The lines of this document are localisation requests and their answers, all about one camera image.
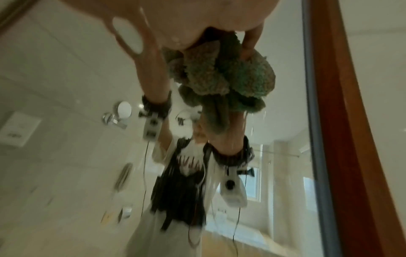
green fuzzy object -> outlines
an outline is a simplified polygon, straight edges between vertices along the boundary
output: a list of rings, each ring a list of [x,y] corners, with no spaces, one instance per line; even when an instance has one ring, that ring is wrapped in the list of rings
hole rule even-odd
[[[240,60],[241,43],[236,34],[179,51],[163,49],[170,77],[181,84],[179,93],[191,107],[201,105],[214,133],[229,127],[230,111],[256,113],[262,100],[275,87],[275,73],[257,51],[250,60]]]

white t-shirt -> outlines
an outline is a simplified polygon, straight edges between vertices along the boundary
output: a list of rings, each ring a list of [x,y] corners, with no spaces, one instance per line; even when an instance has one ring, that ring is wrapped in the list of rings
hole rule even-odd
[[[171,157],[178,143],[177,137],[169,146],[168,151],[160,147],[157,143],[152,152],[155,162],[162,163],[165,168],[168,166]],[[216,189],[223,178],[225,172],[210,157],[207,167],[203,164],[204,144],[196,144],[194,140],[182,149],[177,156],[180,171],[184,175],[206,170],[206,189],[204,195],[204,209],[208,212]],[[200,257],[201,243],[196,248],[192,248],[189,243],[188,234],[193,244],[200,241],[202,229],[190,228],[182,221],[172,220],[166,231],[161,231],[161,227],[166,218],[165,211],[152,213],[149,206],[143,213],[141,221],[132,235],[127,245],[127,257]]]

skin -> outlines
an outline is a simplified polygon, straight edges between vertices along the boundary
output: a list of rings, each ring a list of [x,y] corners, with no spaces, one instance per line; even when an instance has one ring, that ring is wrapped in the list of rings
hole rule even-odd
[[[253,53],[264,19],[279,0],[62,0],[77,11],[100,19],[118,45],[134,60],[138,79],[146,98],[152,103],[167,101],[170,91],[162,46],[184,50],[195,44],[204,30],[214,27],[225,31],[245,31],[241,58]],[[112,25],[114,17],[128,20],[143,39],[143,51],[134,53]],[[206,118],[199,127],[209,142],[224,155],[234,155],[243,147],[245,118],[241,112],[230,113],[230,128],[221,135],[212,133]],[[158,138],[168,149],[172,141],[169,121],[165,120]]]

black wrist strap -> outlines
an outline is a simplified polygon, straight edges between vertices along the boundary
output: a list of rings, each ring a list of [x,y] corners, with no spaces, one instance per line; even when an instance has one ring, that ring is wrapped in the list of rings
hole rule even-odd
[[[151,103],[145,95],[143,95],[143,105],[144,110],[148,114],[158,113],[158,117],[161,119],[166,119],[170,113],[172,108],[172,98],[171,98],[172,91],[169,91],[168,100],[164,103],[154,104]]]
[[[247,165],[254,158],[254,151],[250,147],[248,137],[244,136],[244,146],[241,151],[232,156],[222,155],[215,148],[212,149],[214,159],[221,166],[242,167]]]

green towel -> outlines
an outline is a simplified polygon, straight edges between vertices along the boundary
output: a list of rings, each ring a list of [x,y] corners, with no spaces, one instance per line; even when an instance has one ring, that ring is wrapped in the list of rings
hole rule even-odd
[[[257,51],[250,60],[240,60],[241,43],[234,32],[184,53],[162,52],[170,77],[181,84],[179,93],[184,102],[191,107],[201,105],[209,127],[217,134],[228,129],[230,111],[262,110],[262,97],[275,87],[275,73]]]

